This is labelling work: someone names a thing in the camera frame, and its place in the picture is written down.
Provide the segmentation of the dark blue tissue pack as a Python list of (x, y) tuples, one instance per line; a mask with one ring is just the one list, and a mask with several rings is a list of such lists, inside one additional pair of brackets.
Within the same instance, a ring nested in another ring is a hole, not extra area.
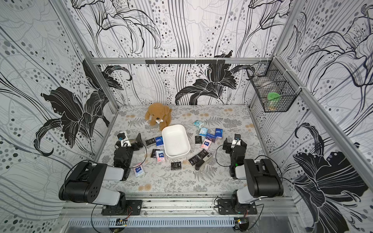
[(207, 133), (206, 134), (206, 139), (209, 140), (209, 141), (211, 141), (211, 142), (213, 142), (213, 143), (215, 143), (217, 138), (216, 138), (215, 135)]

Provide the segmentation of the pink white Tempo pack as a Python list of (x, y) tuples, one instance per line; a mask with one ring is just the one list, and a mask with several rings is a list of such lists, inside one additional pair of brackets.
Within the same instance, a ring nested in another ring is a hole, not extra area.
[(203, 150), (208, 151), (209, 148), (210, 148), (210, 146), (211, 146), (211, 144), (212, 144), (212, 141), (211, 141), (211, 140), (209, 140), (209, 139), (205, 139), (205, 140), (203, 141), (202, 145), (201, 145), (201, 148), (202, 148)]

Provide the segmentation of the light blue tissue pack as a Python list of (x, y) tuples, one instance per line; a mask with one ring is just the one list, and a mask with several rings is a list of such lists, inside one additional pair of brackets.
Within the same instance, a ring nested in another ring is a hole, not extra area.
[(202, 127), (202, 128), (200, 129), (199, 135), (200, 135), (200, 136), (203, 136), (203, 137), (206, 137), (207, 133), (208, 133), (208, 128), (206, 128), (206, 127)]

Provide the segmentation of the pink Tempo tissue pack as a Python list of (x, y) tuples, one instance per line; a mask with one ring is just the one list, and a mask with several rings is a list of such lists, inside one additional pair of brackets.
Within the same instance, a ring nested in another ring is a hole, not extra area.
[(157, 150), (156, 151), (156, 159), (157, 159), (157, 162), (165, 162), (166, 159), (165, 159), (165, 153), (163, 150)]

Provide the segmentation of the teal cartoon tissue pack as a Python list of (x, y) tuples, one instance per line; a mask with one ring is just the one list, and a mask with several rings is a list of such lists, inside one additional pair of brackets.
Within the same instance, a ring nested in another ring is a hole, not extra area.
[(203, 128), (204, 127), (204, 122), (203, 121), (201, 121), (201, 120), (197, 120), (197, 121), (195, 121), (194, 123), (193, 123), (193, 125), (195, 126), (195, 127), (197, 127), (198, 129), (201, 129), (201, 128)]

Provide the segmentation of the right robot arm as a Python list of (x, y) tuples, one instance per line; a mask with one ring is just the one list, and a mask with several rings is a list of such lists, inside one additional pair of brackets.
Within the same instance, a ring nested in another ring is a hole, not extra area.
[(256, 215), (256, 201), (283, 195), (283, 182), (272, 160), (246, 159), (247, 144), (240, 135), (235, 134), (232, 142), (226, 139), (222, 149), (230, 156), (230, 176), (245, 180), (246, 186), (235, 190), (229, 199), (216, 199), (220, 215)]

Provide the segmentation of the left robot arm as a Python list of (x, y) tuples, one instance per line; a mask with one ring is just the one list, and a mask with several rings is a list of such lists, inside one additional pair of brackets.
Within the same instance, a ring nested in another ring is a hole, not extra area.
[(134, 151), (144, 147), (141, 134), (129, 139), (126, 132), (117, 135), (114, 164), (95, 163), (83, 160), (73, 166), (59, 190), (59, 199), (73, 203), (101, 205), (103, 216), (138, 216), (141, 200), (129, 200), (124, 192), (103, 188), (104, 181), (128, 179), (131, 170), (140, 170), (142, 164), (131, 166)]

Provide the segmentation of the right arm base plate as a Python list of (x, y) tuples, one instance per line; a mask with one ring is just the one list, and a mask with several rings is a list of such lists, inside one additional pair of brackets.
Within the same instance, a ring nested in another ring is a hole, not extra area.
[(257, 208), (253, 204), (234, 203), (231, 199), (216, 198), (214, 201), (220, 215), (256, 215)]

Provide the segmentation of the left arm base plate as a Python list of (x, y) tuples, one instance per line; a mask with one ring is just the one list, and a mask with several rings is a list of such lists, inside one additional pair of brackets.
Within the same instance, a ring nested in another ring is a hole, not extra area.
[(142, 200), (126, 200), (116, 206), (104, 205), (101, 211), (103, 216), (139, 216), (142, 209)]

